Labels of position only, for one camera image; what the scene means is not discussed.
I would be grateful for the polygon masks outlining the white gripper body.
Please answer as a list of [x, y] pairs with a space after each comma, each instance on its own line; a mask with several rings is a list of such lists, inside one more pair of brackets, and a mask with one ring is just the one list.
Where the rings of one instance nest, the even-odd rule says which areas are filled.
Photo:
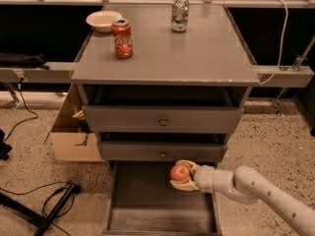
[[212, 166], [202, 165], [197, 168], [194, 174], [194, 181], [201, 192], [211, 193], [214, 190], [215, 173], [216, 169]]

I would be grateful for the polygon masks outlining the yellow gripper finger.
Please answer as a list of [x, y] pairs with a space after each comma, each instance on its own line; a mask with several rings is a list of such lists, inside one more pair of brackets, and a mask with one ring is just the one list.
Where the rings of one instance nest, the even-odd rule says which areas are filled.
[[183, 176], [193, 176], [199, 165], [190, 160], [178, 160], [176, 166], [179, 167], [179, 172]]
[[179, 190], [179, 191], [190, 192], [190, 191], [198, 191], [199, 190], [199, 188], [196, 186], [195, 182], [191, 181], [191, 180], [189, 180], [188, 182], [185, 182], [185, 183], [171, 180], [170, 184], [172, 185], [173, 188], [175, 188], [176, 190]]

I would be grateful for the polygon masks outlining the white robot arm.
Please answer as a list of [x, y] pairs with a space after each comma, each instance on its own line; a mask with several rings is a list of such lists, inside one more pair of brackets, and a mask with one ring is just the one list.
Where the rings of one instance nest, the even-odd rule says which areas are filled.
[[315, 236], [315, 210], [251, 167], [241, 165], [234, 171], [228, 171], [178, 160], [170, 170], [170, 183], [180, 191], [219, 192], [242, 204], [254, 204], [261, 200], [299, 236]]

